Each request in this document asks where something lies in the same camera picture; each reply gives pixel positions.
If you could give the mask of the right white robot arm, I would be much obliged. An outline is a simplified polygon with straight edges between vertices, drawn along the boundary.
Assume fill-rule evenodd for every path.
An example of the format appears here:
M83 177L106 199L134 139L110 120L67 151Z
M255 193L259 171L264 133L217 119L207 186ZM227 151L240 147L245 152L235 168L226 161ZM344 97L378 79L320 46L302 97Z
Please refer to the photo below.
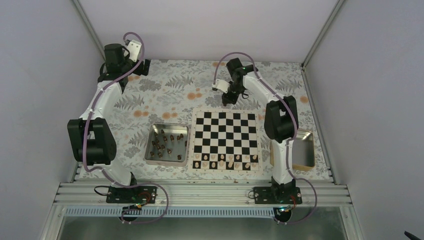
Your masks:
M224 106L234 105L246 90L265 105L264 130L271 140L273 158L270 195L274 202L282 204L296 188L292 173L293 145L299 129L296 100L293 96L280 96L253 64L243 65L239 58L234 58L226 68L231 80L222 88Z

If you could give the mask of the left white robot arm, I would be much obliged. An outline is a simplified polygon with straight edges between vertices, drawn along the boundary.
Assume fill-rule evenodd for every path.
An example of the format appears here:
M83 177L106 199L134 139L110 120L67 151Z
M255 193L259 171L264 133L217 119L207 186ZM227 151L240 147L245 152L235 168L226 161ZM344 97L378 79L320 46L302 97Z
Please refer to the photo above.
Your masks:
M107 118L123 94L131 74L148 75L150 60L144 59L144 44L126 40L104 47L105 62L99 69L97 89L84 113L67 123L74 159L86 172L96 170L110 180L111 187L120 188L119 196L131 203L139 197L134 175L114 161L117 144Z

